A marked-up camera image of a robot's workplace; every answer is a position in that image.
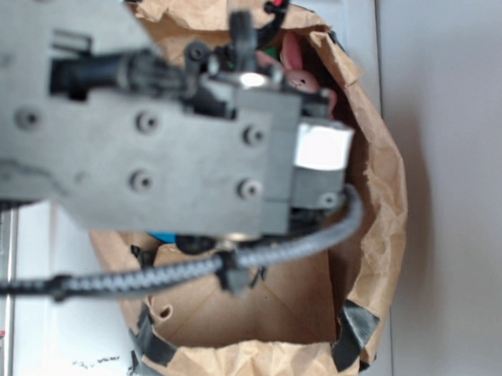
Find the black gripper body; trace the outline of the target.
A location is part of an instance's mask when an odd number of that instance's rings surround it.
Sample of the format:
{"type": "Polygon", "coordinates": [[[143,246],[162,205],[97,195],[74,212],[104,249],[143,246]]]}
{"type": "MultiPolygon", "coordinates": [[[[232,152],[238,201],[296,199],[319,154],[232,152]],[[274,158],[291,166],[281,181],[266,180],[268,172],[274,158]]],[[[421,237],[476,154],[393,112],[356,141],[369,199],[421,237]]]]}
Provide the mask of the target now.
{"type": "Polygon", "coordinates": [[[255,29],[247,10],[231,14],[232,41],[218,55],[232,67],[201,79],[195,145],[202,156],[194,166],[201,197],[190,210],[190,253],[223,243],[285,244],[315,233],[345,198],[351,128],[307,116],[283,69],[255,58],[282,21],[278,14],[255,29]]]}

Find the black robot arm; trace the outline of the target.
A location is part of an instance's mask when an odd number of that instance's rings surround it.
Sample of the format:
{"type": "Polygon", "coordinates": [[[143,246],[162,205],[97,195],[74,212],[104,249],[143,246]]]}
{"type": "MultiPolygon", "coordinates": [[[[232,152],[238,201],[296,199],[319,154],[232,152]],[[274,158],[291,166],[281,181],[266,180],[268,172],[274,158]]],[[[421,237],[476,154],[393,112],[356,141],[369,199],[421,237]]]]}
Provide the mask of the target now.
{"type": "Polygon", "coordinates": [[[352,131],[327,90],[256,58],[288,1],[224,12],[229,37],[179,65],[117,0],[0,0],[0,212],[49,200],[186,250],[318,230],[345,205],[352,131]]]}

